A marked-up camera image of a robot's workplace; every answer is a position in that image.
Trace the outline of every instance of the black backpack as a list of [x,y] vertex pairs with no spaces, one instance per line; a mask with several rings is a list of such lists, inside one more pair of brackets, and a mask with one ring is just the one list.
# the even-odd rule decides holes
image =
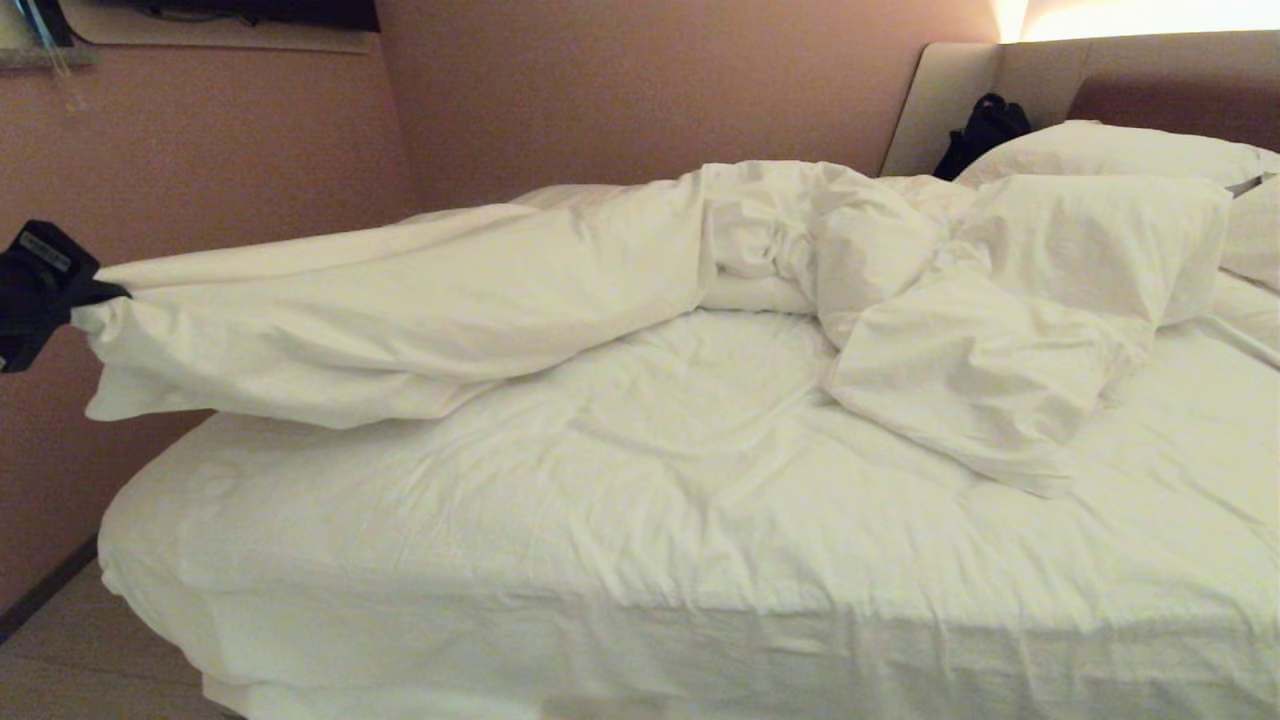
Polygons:
[[933,177],[951,181],[982,156],[983,152],[1015,137],[1032,132],[1018,102],[1005,102],[1005,99],[988,92],[973,106],[969,123],[963,131],[951,131],[951,146],[942,161],[933,170]]

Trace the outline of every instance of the floor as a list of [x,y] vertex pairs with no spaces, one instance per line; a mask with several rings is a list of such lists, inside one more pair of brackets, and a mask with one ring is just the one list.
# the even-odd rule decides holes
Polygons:
[[182,652],[102,587],[90,565],[0,646],[5,720],[227,720]]

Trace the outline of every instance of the white pillow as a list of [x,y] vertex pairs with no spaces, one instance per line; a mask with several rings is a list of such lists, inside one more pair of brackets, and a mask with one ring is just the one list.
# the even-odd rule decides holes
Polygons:
[[984,187],[955,241],[1019,295],[1156,327],[1210,310],[1230,195],[1160,177],[1012,177]]
[[1231,201],[1222,266],[1280,291],[1280,176]]
[[993,147],[955,182],[978,187],[1009,176],[1162,176],[1247,188],[1274,161],[1274,154],[1242,142],[1068,120]]

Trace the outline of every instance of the wall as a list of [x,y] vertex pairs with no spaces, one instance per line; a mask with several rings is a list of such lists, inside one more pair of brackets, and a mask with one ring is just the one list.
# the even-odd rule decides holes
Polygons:
[[707,161],[874,173],[916,59],[998,40],[988,0],[384,0],[426,206]]
[[[56,222],[105,264],[411,214],[381,54],[102,49],[68,114],[44,70],[0,73],[0,242]],[[197,416],[83,419],[96,360],[64,328],[0,377],[0,611],[97,529]]]

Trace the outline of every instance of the mattress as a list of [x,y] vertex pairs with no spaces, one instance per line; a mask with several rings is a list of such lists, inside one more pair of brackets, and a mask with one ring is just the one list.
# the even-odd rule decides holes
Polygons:
[[699,310],[443,420],[216,415],[104,579],[252,720],[1275,717],[1265,348],[1162,331],[1060,500],[845,411],[833,355]]

